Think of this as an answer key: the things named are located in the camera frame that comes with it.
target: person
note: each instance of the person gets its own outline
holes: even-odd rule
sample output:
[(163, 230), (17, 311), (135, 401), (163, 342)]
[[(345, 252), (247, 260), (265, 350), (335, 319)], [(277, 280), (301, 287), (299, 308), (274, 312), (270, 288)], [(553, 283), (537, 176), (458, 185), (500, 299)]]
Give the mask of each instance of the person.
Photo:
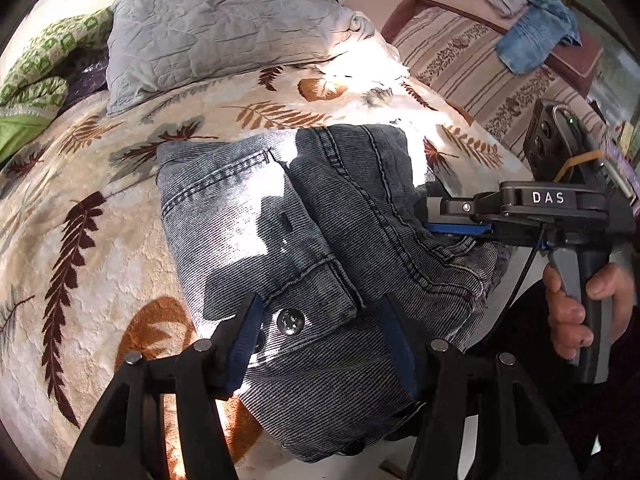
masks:
[[(546, 266), (543, 279), (506, 313), (487, 345), (470, 353), (507, 351), (516, 356), (545, 399), (567, 441), (583, 480), (640, 478), (640, 310), (634, 280), (608, 264), (586, 286), (593, 300), (612, 297), (609, 378), (603, 384), (574, 384), (572, 359), (593, 342), (582, 324), (584, 307), (561, 290), (558, 272)], [(600, 452), (592, 454), (598, 439)]]

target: bolt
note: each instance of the bolt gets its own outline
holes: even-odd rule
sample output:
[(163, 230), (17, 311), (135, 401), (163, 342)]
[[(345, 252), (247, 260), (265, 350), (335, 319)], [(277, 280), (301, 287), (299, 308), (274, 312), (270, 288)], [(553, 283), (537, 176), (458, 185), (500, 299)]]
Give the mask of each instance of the bolt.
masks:
[(196, 352), (206, 352), (211, 348), (211, 340), (210, 339), (198, 339), (194, 344)]
[(128, 365), (134, 365), (142, 361), (142, 354), (138, 350), (130, 350), (124, 356), (124, 362)]
[(503, 365), (513, 366), (516, 364), (516, 358), (508, 352), (502, 352), (499, 359)]
[(434, 339), (431, 341), (431, 348), (436, 352), (446, 352), (447, 348), (449, 348), (449, 343), (444, 341), (444, 339)]

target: orange strap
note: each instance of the orange strap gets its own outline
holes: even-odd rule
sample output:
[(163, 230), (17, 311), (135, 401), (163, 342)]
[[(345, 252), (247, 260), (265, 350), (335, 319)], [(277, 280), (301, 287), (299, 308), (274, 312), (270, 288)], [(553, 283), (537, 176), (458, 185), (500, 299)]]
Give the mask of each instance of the orange strap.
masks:
[(586, 152), (568, 158), (567, 161), (562, 165), (562, 168), (560, 168), (560, 171), (558, 171), (554, 182), (560, 182), (562, 177), (564, 177), (566, 172), (569, 171), (569, 169), (571, 169), (572, 167), (579, 166), (580, 164), (589, 162), (590, 160), (597, 160), (598, 158), (602, 158), (602, 150), (593, 150), (592, 152)]

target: blue denim clothing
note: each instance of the blue denim clothing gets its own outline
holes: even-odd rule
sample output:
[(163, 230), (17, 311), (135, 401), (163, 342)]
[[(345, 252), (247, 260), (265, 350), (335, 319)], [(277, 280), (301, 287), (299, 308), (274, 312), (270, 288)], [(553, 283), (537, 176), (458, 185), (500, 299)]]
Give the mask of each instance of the blue denim clothing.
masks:
[[(194, 325), (209, 336), (245, 294), (264, 298), (239, 396), (306, 462), (369, 446), (418, 407), (374, 315), (383, 294), (465, 349), (509, 261), (500, 244), (422, 227), (406, 137), (392, 126), (173, 142), (158, 159), (162, 222)], [(285, 309), (302, 330), (282, 329)]]
[(578, 22), (560, 0), (528, 0), (529, 10), (495, 49), (514, 74), (526, 74), (545, 62), (558, 43), (581, 46)]

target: hand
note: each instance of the hand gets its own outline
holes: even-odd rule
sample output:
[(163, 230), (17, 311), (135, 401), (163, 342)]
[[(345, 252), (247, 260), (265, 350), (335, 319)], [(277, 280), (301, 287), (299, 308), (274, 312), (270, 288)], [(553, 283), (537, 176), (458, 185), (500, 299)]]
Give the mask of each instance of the hand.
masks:
[[(556, 353), (564, 359), (573, 359), (580, 347), (590, 346), (593, 332), (585, 325), (584, 307), (560, 290), (560, 274), (551, 264), (545, 267), (542, 281), (546, 285), (549, 306), (551, 340)], [(612, 341), (625, 333), (634, 307), (634, 280), (626, 270), (616, 264), (607, 264), (587, 282), (587, 295), (592, 300), (613, 296)]]

